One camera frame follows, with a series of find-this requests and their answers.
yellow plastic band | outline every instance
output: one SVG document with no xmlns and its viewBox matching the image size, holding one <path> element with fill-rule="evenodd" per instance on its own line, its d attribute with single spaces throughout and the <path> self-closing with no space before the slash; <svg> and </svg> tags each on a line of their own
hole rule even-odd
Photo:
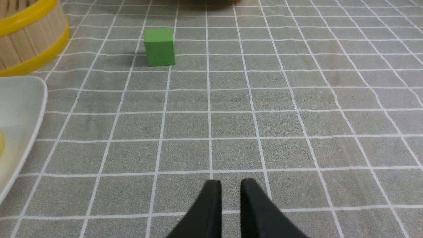
<svg viewBox="0 0 423 238">
<path fill-rule="evenodd" d="M 34 72 L 58 56 L 66 48 L 69 38 L 70 31 L 69 24 L 67 23 L 62 36 L 50 48 L 22 64 L 0 71 L 0 77 L 27 75 Z"/>
<path fill-rule="evenodd" d="M 0 37 L 25 28 L 46 16 L 58 0 L 39 0 L 25 10 L 0 20 Z"/>
</svg>

wooden basket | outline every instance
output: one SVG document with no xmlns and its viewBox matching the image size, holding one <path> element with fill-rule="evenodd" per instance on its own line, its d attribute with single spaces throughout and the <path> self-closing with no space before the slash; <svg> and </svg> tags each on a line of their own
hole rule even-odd
<svg viewBox="0 0 423 238">
<path fill-rule="evenodd" d="M 60 54 L 69 25 L 58 0 L 0 0 L 0 77 L 27 75 Z"/>
</svg>

green cube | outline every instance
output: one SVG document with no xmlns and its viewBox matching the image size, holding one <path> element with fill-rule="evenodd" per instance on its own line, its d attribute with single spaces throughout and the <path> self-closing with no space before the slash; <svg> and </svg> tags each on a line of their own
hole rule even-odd
<svg viewBox="0 0 423 238">
<path fill-rule="evenodd" d="M 147 53 L 147 64 L 154 66 L 175 65 L 175 44 L 172 28 L 146 30 L 144 45 Z"/>
</svg>

white plate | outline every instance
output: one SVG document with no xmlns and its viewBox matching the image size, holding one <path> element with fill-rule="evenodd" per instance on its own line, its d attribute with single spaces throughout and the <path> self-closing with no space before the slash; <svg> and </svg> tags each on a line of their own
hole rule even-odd
<svg viewBox="0 0 423 238">
<path fill-rule="evenodd" d="M 47 86 L 42 79 L 0 77 L 0 129 L 6 141 L 0 157 L 0 204 L 34 145 L 46 103 Z"/>
</svg>

